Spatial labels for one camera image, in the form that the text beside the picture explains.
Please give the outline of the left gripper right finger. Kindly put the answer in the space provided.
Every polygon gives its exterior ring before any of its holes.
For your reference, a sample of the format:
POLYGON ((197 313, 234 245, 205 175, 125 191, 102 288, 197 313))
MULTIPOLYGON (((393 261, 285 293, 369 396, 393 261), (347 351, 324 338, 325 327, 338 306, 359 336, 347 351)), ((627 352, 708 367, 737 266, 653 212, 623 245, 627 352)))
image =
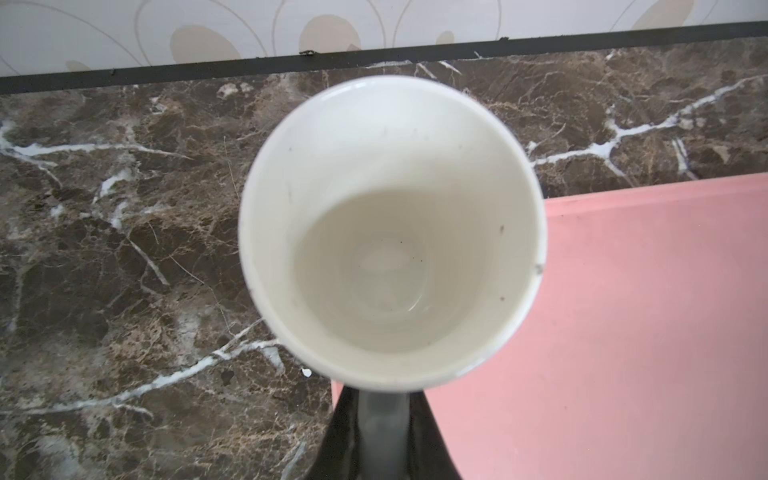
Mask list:
POLYGON ((461 480, 425 393, 410 393, 409 402, 409 478, 461 480))

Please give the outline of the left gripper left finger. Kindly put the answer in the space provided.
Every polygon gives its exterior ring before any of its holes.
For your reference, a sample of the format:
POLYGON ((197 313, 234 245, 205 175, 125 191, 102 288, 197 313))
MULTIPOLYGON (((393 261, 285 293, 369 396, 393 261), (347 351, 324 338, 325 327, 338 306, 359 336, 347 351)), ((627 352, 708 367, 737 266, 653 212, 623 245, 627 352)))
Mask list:
POLYGON ((306 480, 356 480, 359 477, 358 399, 357 389, 342 389, 306 480))

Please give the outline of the light grey mug white inside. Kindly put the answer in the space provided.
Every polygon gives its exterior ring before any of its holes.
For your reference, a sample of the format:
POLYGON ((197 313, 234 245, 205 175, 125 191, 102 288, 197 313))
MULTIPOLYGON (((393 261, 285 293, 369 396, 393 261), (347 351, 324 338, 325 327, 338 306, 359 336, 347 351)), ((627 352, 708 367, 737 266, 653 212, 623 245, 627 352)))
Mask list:
POLYGON ((268 136, 238 248, 277 339, 359 391, 357 479, 410 479, 409 394, 514 335, 542 282, 547 221, 524 149, 486 107, 435 81, 369 76, 268 136))

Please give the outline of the pink rectangular tray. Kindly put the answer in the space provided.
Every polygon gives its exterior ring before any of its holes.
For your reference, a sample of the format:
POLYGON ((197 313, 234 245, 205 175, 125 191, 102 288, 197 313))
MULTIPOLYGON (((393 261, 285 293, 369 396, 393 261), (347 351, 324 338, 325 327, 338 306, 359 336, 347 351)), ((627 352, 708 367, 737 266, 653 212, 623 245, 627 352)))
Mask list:
POLYGON ((767 475, 767 178, 550 199, 535 305, 428 399, 466 479, 767 475))

